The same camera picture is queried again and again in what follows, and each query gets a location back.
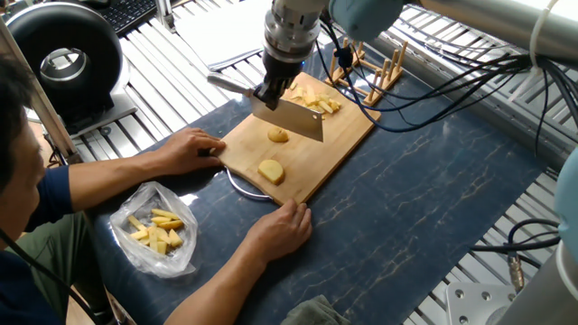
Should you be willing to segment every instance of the keyboard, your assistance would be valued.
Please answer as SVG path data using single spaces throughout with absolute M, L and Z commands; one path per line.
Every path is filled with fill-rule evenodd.
M 154 0 L 120 0 L 99 12 L 120 37 L 154 16 L 156 3 Z

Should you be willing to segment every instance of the kitchen knife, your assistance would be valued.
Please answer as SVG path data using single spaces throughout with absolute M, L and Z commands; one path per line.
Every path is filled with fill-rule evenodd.
M 284 99 L 279 99 L 277 108 L 271 110 L 259 98 L 253 96 L 253 89 L 222 73 L 210 73 L 207 81 L 217 87 L 249 97 L 255 117 L 299 135 L 323 142 L 323 121 L 320 112 Z

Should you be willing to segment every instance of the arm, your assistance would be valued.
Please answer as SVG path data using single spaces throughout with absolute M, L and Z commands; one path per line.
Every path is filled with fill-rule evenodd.
M 228 262 L 182 302 L 165 325 L 233 324 L 266 264 L 295 251 L 311 233 L 311 210 L 293 200 L 262 217 Z
M 218 138 L 200 129 L 186 128 L 174 134 L 154 152 L 131 158 L 71 165 L 69 168 L 72 209 L 98 205 L 140 182 L 162 175 L 176 175 L 218 166 L 216 157 L 199 157 L 200 149 L 223 148 Z

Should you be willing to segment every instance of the blue shirt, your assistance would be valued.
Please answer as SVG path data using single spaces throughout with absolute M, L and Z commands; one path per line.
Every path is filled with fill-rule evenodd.
M 72 212 L 68 167 L 47 170 L 38 191 L 40 204 L 30 217 L 27 232 Z M 0 324 L 62 324 L 34 284 L 28 264 L 8 252 L 0 252 Z

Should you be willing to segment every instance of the potato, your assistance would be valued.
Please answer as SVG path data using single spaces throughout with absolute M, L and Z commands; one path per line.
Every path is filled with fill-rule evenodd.
M 144 238 L 148 238 L 148 231 L 146 231 L 146 228 L 144 230 L 139 230 L 135 233 L 130 234 L 130 237 L 136 239 L 136 240 L 141 240 Z
M 175 215 L 174 213 L 169 212 L 169 211 L 164 211 L 161 209 L 152 209 L 151 212 L 153 212 L 153 214 L 155 214 L 157 216 L 167 217 L 167 218 L 171 218 L 173 220 L 181 220 L 177 215 Z
M 167 243 L 167 244 L 171 244 L 171 239 L 169 238 L 169 234 L 166 233 L 166 230 L 164 230 L 161 227 L 158 227 L 156 229 L 156 238 L 158 239 L 157 241 L 160 243 L 161 241 Z
M 153 217 L 153 218 L 151 218 L 151 221 L 153 221 L 157 225 L 160 225 L 164 222 L 169 222 L 171 220 L 172 220 L 171 218 L 167 218 L 167 217 Z
M 179 235 L 177 235 L 174 229 L 169 231 L 169 238 L 171 239 L 171 246 L 178 247 L 182 245 L 182 239 L 179 237 Z
M 339 110 L 341 108 L 341 103 L 338 102 L 337 100 L 330 99 L 329 106 L 331 106 L 333 110 Z
M 307 106 L 317 104 L 317 97 L 315 95 L 307 95 L 303 97 L 303 101 Z
M 271 127 L 269 132 L 267 132 L 267 137 L 269 140 L 277 143 L 289 141 L 289 134 L 279 126 Z
M 163 228 L 163 229 L 176 229 L 180 226 L 182 226 L 182 221 L 180 221 L 180 220 L 164 222 L 164 223 L 159 225 L 159 227 Z
M 128 216 L 128 222 L 131 223 L 131 225 L 135 226 L 135 228 L 137 228 L 138 230 L 146 230 L 145 225 L 143 225 L 140 221 L 138 221 L 135 216 Z
M 313 87 L 311 85 L 307 85 L 307 96 L 315 96 L 315 90 L 313 90 Z
M 152 226 L 148 228 L 148 238 L 150 240 L 149 242 L 149 246 L 151 247 L 151 249 L 153 249 L 155 252 L 158 252 L 158 243 L 156 242 L 156 226 Z
M 319 101 L 324 101 L 329 104 L 329 96 L 327 96 L 327 94 L 319 94 L 317 97 L 319 98 Z
M 333 114 L 333 108 L 329 106 L 329 104 L 325 102 L 319 102 L 319 107 L 323 108 L 327 113 Z
M 264 160 L 259 164 L 257 171 L 274 185 L 279 185 L 284 181 L 285 173 L 281 163 L 274 160 Z
M 156 251 L 160 254 L 166 255 L 166 246 L 167 244 L 163 241 L 156 243 Z

